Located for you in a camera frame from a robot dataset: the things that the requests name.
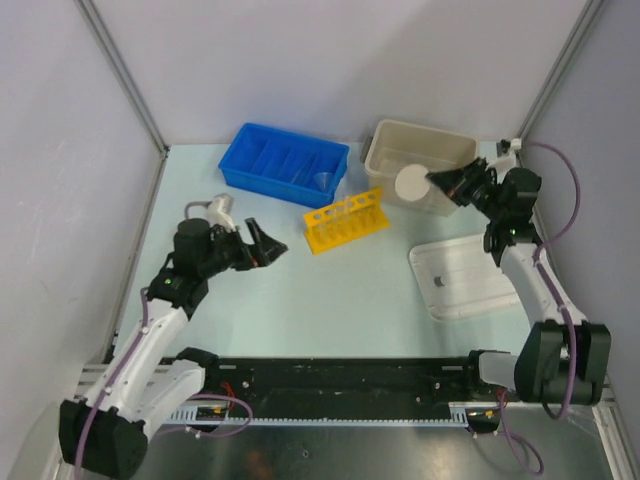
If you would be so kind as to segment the wire gauze with ceramic centre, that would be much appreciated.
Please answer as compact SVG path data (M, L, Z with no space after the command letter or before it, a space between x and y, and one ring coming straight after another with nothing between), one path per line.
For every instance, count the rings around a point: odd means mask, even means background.
M428 174L428 168L420 164L410 164L402 168L394 182L398 198L413 203L426 197L431 189Z

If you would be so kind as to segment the clear glass funnel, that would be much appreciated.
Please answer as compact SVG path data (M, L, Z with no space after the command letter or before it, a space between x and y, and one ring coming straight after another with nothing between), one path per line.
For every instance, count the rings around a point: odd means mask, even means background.
M329 193L334 190L334 174L331 172L319 172L314 175L314 183L322 193Z

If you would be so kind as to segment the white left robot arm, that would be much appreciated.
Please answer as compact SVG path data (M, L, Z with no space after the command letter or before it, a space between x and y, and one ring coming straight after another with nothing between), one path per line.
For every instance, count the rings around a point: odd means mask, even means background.
M220 374L194 360L179 359L161 380L151 378L208 294L212 277L267 267L287 252L255 219L245 223L251 243L235 225L203 218L178 224L172 252L140 291L142 316L125 346L80 399L60 405L59 443L76 478L84 472L131 478L170 414L194 396L207 400L219 392Z

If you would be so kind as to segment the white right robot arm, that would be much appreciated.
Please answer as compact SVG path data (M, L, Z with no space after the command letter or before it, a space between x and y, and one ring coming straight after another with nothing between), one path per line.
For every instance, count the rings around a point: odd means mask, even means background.
M487 218L483 249L510 280L531 325L515 360L501 356L490 369L477 366L464 372L463 393L473 401L486 400L497 389L494 373L505 370L513 379L512 390L524 402L563 408L597 404L611 334L605 325L586 319L549 264L532 221L541 178L522 167L500 176L483 158L426 178L455 205L472 205Z

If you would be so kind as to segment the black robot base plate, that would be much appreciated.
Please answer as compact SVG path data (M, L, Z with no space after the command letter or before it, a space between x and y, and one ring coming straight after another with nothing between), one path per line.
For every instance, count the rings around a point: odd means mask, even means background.
M428 404L496 403L499 389L480 381L474 356L449 358L215 358L206 362L205 394L229 393L246 411L344 398L354 404L418 398Z

